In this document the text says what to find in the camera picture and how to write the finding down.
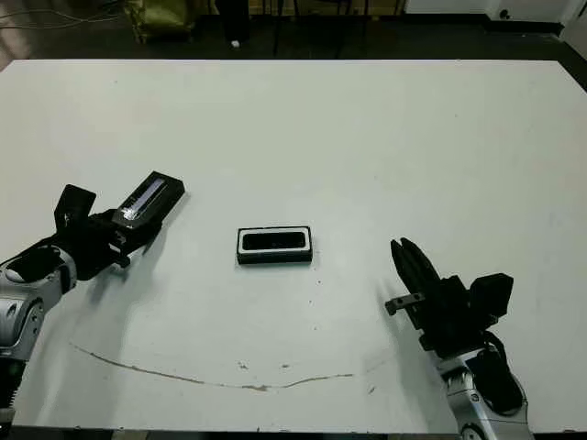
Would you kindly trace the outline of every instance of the chair leg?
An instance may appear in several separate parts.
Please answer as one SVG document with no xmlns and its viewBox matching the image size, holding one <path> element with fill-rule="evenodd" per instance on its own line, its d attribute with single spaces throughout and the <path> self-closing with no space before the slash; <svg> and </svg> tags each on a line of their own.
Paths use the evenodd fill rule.
<svg viewBox="0 0 587 440">
<path fill-rule="evenodd" d="M 340 35 L 338 36 L 338 44 L 337 44 L 337 52 L 334 55 L 335 59 L 340 58 L 340 52 L 342 51 L 342 47 L 345 44 L 345 32 L 349 30 L 349 12 L 350 12 L 350 4 L 352 0 L 347 0 L 347 8 L 345 9 L 345 17 L 343 18 L 346 23 L 344 27 L 340 28 Z"/>
<path fill-rule="evenodd" d="M 273 41 L 273 56 L 277 56 L 277 49 L 279 47 L 279 34 L 282 27 L 284 0 L 277 0 L 277 24 L 275 25 L 275 40 Z"/>
<path fill-rule="evenodd" d="M 369 21 L 369 0 L 365 0 L 365 9 L 363 9 L 363 38 L 367 35 L 367 22 Z"/>
</svg>

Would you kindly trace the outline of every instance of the gray robot arm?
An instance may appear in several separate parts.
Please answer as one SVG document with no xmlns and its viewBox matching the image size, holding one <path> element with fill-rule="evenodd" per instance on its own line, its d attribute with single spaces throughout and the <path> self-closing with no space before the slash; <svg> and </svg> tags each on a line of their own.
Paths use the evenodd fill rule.
<svg viewBox="0 0 587 440">
<path fill-rule="evenodd" d="M 72 185 L 55 209 L 57 232 L 0 264 L 0 437 L 15 415 L 14 396 L 46 313 L 61 296 L 149 243 L 184 193 L 153 172 L 118 207 L 89 215 L 95 194 Z"/>
<path fill-rule="evenodd" d="M 532 440 L 524 390 L 511 373 L 502 342 L 487 328 L 506 314 L 514 280 L 481 277 L 467 290 L 459 277 L 441 279 L 411 241 L 392 242 L 393 262 L 410 295 L 385 304 L 405 309 L 445 381 L 463 440 Z"/>
</svg>

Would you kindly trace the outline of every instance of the white table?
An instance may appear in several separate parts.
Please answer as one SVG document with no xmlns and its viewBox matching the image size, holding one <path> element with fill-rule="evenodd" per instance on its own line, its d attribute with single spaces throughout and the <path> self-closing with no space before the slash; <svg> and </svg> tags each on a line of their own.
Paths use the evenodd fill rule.
<svg viewBox="0 0 587 440">
<path fill-rule="evenodd" d="M 189 192 L 126 277 L 50 312 L 16 424 L 454 432 L 415 330 L 383 309 L 406 294 L 389 241 L 409 237 L 467 285 L 515 278 L 494 330 L 530 425 L 587 429 L 586 116 L 547 61 L 12 63 L 5 258 L 52 233 L 66 183 L 96 211 L 151 170 Z M 239 227 L 280 225 L 311 226 L 310 267 L 236 264 Z"/>
</svg>

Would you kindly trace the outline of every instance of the dark floor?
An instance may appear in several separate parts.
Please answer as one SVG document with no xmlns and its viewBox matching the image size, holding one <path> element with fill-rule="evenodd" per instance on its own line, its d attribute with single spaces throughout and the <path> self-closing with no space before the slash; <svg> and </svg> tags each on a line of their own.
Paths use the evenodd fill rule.
<svg viewBox="0 0 587 440">
<path fill-rule="evenodd" d="M 68 0 L 49 0 L 49 3 L 64 1 Z M 33 5 L 28 8 L 48 7 L 47 3 L 4 0 L 0 2 L 0 16 L 29 4 Z M 82 9 L 75 8 L 69 0 L 66 12 L 87 17 L 91 13 L 87 5 L 92 2 L 82 3 Z M 336 54 L 337 35 L 343 31 L 341 59 L 557 60 L 587 90 L 587 61 L 554 35 L 488 31 L 483 24 L 414 23 L 400 17 L 368 21 L 363 29 L 364 22 L 359 16 L 349 21 L 339 18 L 312 16 L 284 21 L 276 57 L 273 57 L 274 19 L 270 16 L 251 20 L 251 38 L 238 50 L 225 42 L 221 23 L 215 16 L 198 21 L 191 42 L 159 41 L 147 45 L 135 41 L 124 16 L 61 30 L 0 29 L 0 69 L 9 60 L 19 58 L 332 59 Z M 46 23 L 48 20 L 51 18 L 36 15 L 29 21 Z"/>
</svg>

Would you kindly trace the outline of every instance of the cable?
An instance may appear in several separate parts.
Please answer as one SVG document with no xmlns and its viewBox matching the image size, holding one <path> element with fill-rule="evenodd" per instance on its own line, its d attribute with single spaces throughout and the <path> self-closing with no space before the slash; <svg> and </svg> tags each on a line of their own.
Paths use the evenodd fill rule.
<svg viewBox="0 0 587 440">
<path fill-rule="evenodd" d="M 111 16 L 111 17 L 108 17 L 108 18 L 99 18 L 99 19 L 94 19 L 94 20 L 76 21 L 76 22 L 73 22 L 73 23 L 68 23 L 67 25 L 57 25 L 57 26 L 40 26 L 40 27 L 20 26 L 20 25 L 0 26 L 0 30 L 2 30 L 2 29 L 29 29 L 29 30 L 65 29 L 65 28 L 73 28 L 74 26 L 80 26 L 83 23 L 99 23 L 99 22 L 102 22 L 102 21 L 116 20 L 119 17 L 121 17 L 121 16 Z"/>
<path fill-rule="evenodd" d="M 29 15 L 29 14 L 54 14 L 59 17 L 64 17 L 69 20 L 72 20 L 73 23 L 66 23 L 63 25 L 48 25 L 48 26 L 35 26 L 33 24 L 24 24 L 24 25 L 7 25 L 7 26 L 0 26 L 0 30 L 2 29 L 30 29 L 30 30 L 51 30 L 51 29 L 64 29 L 64 28 L 72 28 L 74 26 L 81 25 L 83 23 L 99 23 L 102 21 L 110 21 L 120 17 L 120 14 L 111 15 L 110 11 L 116 7 L 118 4 L 118 0 L 111 2 L 111 6 L 105 12 L 100 12 L 93 16 L 89 16 L 87 18 L 79 18 L 77 16 L 70 16 L 69 14 L 64 14 L 60 11 L 56 11 L 54 9 L 29 9 L 27 11 L 19 11 L 13 12 L 11 14 L 5 14 L 0 16 L 0 20 L 3 18 L 13 17 L 13 16 L 21 16 L 21 15 Z"/>
</svg>

